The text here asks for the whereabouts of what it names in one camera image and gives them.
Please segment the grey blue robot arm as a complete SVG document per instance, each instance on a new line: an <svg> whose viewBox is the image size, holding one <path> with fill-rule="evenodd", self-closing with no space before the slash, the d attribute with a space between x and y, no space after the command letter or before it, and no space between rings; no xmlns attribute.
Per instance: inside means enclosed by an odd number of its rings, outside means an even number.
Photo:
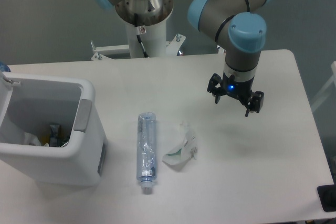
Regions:
<svg viewBox="0 0 336 224"><path fill-rule="evenodd" d="M150 27L163 23L173 10L172 0L95 0L103 9L115 9L131 26L129 46L135 58L165 55L165 33L158 35ZM270 0L193 0L188 22L225 52L224 72L213 74L207 91L216 101L222 96L238 100L247 113L258 113L264 93L253 91L259 57L266 42L265 20L255 10Z"/></svg>

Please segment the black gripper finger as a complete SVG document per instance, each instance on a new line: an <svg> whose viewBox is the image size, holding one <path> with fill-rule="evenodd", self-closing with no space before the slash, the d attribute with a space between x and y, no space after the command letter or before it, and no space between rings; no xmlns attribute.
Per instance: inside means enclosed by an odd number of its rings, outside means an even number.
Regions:
<svg viewBox="0 0 336 224"><path fill-rule="evenodd" d="M223 81L220 75L216 73L212 75L208 83L207 92L213 95L216 104L220 101L221 96L223 95L222 83Z"/></svg>
<svg viewBox="0 0 336 224"><path fill-rule="evenodd" d="M248 98L245 117L248 117L249 113L259 113L264 103L264 93L262 91L252 92Z"/></svg>

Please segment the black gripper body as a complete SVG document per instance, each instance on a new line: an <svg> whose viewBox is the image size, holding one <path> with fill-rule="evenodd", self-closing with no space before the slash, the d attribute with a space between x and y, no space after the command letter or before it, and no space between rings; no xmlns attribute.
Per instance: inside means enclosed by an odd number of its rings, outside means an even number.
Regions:
<svg viewBox="0 0 336 224"><path fill-rule="evenodd" d="M220 96L229 96L236 100L239 100L242 103L249 103L252 101L253 92L252 92L252 84L254 80L254 76L251 77L247 81L236 81L235 75L231 78L231 74L229 76L226 73L223 73L223 79L220 85Z"/></svg>

